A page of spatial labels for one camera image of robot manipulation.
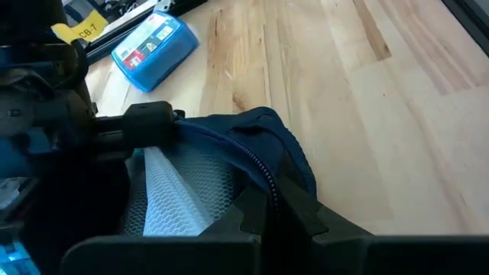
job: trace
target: blue bag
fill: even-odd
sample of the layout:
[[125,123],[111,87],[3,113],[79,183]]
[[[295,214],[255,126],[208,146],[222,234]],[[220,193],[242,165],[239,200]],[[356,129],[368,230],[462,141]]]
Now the blue bag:
[[146,148],[132,159],[145,173],[131,175],[126,235],[197,236],[226,213],[245,184],[276,202],[281,175],[316,198],[302,148],[270,108],[181,118],[175,132],[171,146]]

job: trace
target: zipper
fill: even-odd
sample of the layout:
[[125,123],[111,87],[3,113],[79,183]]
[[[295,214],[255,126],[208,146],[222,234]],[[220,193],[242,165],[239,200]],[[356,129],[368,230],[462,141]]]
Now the zipper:
[[209,133],[211,136],[214,138],[218,138],[222,141],[227,142],[228,144],[232,145],[234,148],[240,150],[243,154],[245,154],[250,160],[254,162],[254,164],[257,166],[257,168],[261,171],[262,176],[266,179],[266,183],[268,187],[270,188],[270,193],[272,195],[272,206],[274,208],[274,212],[277,215],[277,218],[279,217],[280,213],[280,205],[279,205],[279,193],[278,193],[278,188],[277,188],[277,183],[275,182],[274,178],[272,177],[272,173],[269,171],[268,168],[265,167],[265,164],[263,163],[262,160],[256,155],[253,154],[246,146],[241,144],[239,141],[236,141],[235,139],[219,133],[215,130],[212,130],[211,128],[207,128],[202,125],[198,125],[196,123],[192,123],[186,120],[179,119],[175,121],[175,123],[180,124],[180,125],[185,125],[189,126],[192,128],[198,128],[199,130],[205,131]]

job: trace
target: blue fabric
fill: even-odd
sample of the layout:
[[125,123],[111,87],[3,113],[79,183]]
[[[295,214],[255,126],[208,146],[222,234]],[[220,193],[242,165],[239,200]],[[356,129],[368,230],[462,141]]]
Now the blue fabric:
[[[302,175],[306,184],[306,191],[316,198],[316,179],[313,171],[303,153],[303,150],[296,138],[289,132],[280,120],[279,115],[271,108],[259,107],[238,115],[210,115],[205,118],[190,118],[188,121],[203,127],[225,134],[230,138],[246,146],[255,154],[265,166],[274,173],[280,171],[283,155],[288,153],[293,162],[293,167]],[[206,143],[207,147],[214,154],[226,154],[227,158],[243,170],[253,171],[253,164],[246,160],[237,160],[235,154],[230,154],[230,148],[224,148],[225,144],[215,145],[209,139],[202,139],[201,136],[189,137],[191,133],[182,134],[187,138],[192,138],[195,142]],[[259,176],[253,176],[257,171],[250,172],[251,177],[257,184],[264,187],[266,183],[260,182]]]
[[256,165],[251,162],[247,157],[243,156],[240,151],[236,150],[235,147],[230,146],[224,141],[220,141],[214,137],[206,135],[206,133],[199,132],[193,128],[180,125],[179,126],[180,139],[182,141],[188,142],[192,145],[198,146],[206,153],[212,154],[216,157],[220,157],[223,160],[228,161],[235,167],[246,171],[249,177],[259,185],[264,190],[268,190],[268,184],[264,181],[260,170]]

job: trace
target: sticker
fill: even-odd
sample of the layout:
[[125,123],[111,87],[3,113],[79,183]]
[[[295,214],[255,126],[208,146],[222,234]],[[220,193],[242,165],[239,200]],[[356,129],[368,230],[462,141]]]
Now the sticker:
[[161,30],[157,35],[156,37],[159,39],[159,40],[164,40],[165,38],[167,38],[168,35],[171,34],[171,32],[173,31],[173,29],[170,27],[170,26],[165,26],[163,28],[163,30]]
[[59,39],[67,44],[71,44],[73,40],[82,38],[87,42],[94,41],[104,30],[108,22],[97,11],[90,12],[80,24],[75,27],[68,27],[65,24],[54,24],[51,26],[53,32]]
[[168,15],[152,14],[115,48],[115,55],[133,70],[179,26],[180,23]]
[[0,180],[0,210],[6,209],[19,195],[18,188],[25,178]]
[[143,55],[142,52],[139,50],[135,50],[132,52],[128,57],[124,59],[124,64],[126,65],[127,68],[130,70],[134,69],[137,67],[143,60],[146,58],[145,55]]

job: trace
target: black cable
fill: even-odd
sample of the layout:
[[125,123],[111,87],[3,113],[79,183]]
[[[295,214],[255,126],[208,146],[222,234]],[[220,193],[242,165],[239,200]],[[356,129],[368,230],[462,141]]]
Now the black cable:
[[89,72],[89,64],[86,59],[86,52],[82,44],[78,40],[73,40],[71,46],[76,52],[76,67],[75,71],[68,76],[64,81],[56,84],[53,89],[72,89],[78,86],[85,80],[86,74]]

